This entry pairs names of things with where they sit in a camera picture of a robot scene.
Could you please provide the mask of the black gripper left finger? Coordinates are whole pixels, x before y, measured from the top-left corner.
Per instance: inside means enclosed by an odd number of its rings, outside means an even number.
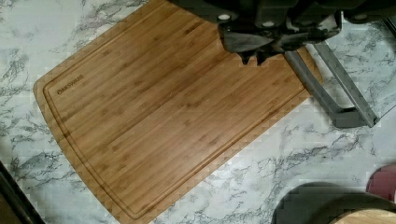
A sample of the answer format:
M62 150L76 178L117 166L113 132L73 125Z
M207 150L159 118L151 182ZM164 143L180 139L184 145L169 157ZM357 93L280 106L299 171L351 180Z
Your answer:
M236 30L231 26L218 26L219 37L226 51L237 54L243 65L247 65L251 57L255 57L257 65L275 55L271 46L273 34L267 30Z

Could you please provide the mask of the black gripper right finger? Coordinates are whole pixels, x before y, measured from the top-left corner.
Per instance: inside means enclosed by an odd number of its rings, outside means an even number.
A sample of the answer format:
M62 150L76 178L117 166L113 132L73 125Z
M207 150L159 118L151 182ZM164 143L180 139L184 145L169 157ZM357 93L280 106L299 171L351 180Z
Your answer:
M317 44L341 32L342 23L340 18L326 18L319 25L308 27L299 31L290 30L287 34L280 34L274 41L259 47L256 51L257 65L261 65L266 59L282 54L286 51L297 50L306 44Z

